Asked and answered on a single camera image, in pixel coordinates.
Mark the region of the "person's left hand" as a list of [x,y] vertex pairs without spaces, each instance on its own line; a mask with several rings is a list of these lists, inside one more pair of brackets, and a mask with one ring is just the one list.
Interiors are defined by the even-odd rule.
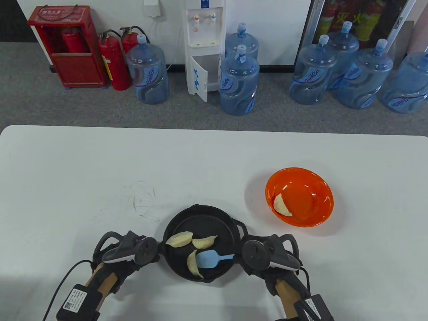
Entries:
[[158,242],[155,238],[139,236],[132,231],[124,236],[109,231],[95,247],[91,264],[93,275],[87,287],[99,290],[108,277],[115,275],[116,281],[108,294],[116,293],[128,276],[158,261]]

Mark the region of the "person's right hand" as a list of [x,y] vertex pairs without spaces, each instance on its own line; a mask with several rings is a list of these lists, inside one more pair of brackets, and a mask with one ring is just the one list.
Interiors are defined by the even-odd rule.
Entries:
[[244,235],[234,246],[233,262],[242,266],[248,275],[265,281],[269,293],[277,296],[276,284],[286,281],[301,298],[309,298],[309,274],[300,260],[298,243],[292,234],[278,236]]

